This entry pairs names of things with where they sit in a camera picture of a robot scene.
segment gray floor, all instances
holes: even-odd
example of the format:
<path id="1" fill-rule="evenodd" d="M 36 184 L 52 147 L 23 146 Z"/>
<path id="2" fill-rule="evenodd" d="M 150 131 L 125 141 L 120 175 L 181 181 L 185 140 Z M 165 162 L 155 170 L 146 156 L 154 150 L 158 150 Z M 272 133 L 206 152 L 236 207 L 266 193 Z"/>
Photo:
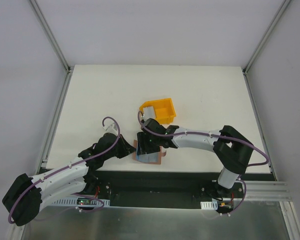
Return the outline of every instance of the gray floor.
<path id="1" fill-rule="evenodd" d="M 47 207 L 46 218 L 64 209 Z M 27 240 L 288 240 L 278 202 L 244 202 L 230 217 L 186 209 L 104 208 L 94 213 L 71 209 L 48 221 L 32 221 Z"/>

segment yellow container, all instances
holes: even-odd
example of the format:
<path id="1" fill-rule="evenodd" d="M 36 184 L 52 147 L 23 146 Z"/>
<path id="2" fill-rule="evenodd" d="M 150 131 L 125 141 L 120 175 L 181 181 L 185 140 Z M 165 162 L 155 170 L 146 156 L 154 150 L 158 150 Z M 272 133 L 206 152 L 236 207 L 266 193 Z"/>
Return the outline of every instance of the yellow container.
<path id="1" fill-rule="evenodd" d="M 174 117 L 177 116 L 171 98 L 146 101 L 139 110 L 143 113 L 146 107 L 153 107 L 155 120 L 160 124 L 170 124 L 174 121 Z"/>

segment white table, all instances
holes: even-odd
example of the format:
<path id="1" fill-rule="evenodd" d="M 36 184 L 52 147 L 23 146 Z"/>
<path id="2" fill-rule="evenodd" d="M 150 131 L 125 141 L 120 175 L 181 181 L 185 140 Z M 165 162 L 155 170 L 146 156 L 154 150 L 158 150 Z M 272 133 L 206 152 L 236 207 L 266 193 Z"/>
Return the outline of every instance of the white table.
<path id="1" fill-rule="evenodd" d="M 240 67 L 76 65 L 48 157 L 47 168 L 59 167 L 90 147 L 105 133 L 101 121 L 115 118 L 133 144 L 140 131 L 139 106 L 172 98 L 174 125 L 193 130 L 219 130 L 231 125 L 263 150 L 252 104 Z M 250 163 L 265 159 L 253 152 Z M 220 172 L 222 164 L 208 151 L 167 149 L 161 165 L 144 164 L 129 155 L 105 161 L 100 170 Z M 267 165 L 247 173 L 269 173 Z"/>

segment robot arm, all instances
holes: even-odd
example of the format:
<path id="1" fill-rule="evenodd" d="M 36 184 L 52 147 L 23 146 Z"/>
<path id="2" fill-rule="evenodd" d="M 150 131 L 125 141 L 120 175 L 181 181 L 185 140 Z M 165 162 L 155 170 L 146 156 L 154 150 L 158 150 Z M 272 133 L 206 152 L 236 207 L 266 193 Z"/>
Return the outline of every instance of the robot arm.
<path id="1" fill-rule="evenodd" d="M 112 126 L 107 129 L 107 133 L 97 143 L 80 152 L 76 158 L 66 165 L 39 175 L 27 176 L 24 173 L 18 176 L 2 199 L 2 203 L 9 213 L 19 196 L 28 187 L 38 181 L 40 182 L 33 186 L 17 203 L 12 213 L 16 225 L 22 226 L 29 223 L 42 209 L 58 199 L 73 193 L 88 191 L 89 188 L 95 188 L 96 177 L 93 174 L 94 171 L 101 168 L 106 160 L 112 157 L 121 159 L 136 150 L 120 135 L 111 150 L 87 162 L 83 161 L 107 150 L 115 143 L 116 139 L 116 131 Z"/>
<path id="2" fill-rule="evenodd" d="M 207 131 L 194 131 L 176 125 L 165 128 L 156 120 L 148 118 L 141 129 L 143 132 L 137 134 L 138 143 L 141 142 L 138 146 L 138 154 L 148 154 L 149 150 L 158 151 L 160 149 L 156 147 L 159 146 L 175 149 L 195 148 L 215 153 L 223 164 L 215 186 L 221 193 L 228 192 L 238 177 L 246 172 L 253 152 L 252 148 L 240 142 L 217 137 L 227 136 L 252 144 L 232 126 L 225 125 L 220 131 L 209 131 L 207 134 Z"/>

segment orange box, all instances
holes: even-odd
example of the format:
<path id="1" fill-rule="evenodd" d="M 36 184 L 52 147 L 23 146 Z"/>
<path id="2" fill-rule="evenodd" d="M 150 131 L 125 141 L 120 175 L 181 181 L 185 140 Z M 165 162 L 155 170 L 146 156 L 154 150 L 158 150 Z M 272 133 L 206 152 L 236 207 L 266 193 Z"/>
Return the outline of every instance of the orange box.
<path id="1" fill-rule="evenodd" d="M 157 120 L 160 124 L 170 124 L 177 116 L 171 98 L 146 101 L 141 105 L 139 110 L 144 113 L 144 108 L 146 107 L 153 107 L 155 120 Z"/>

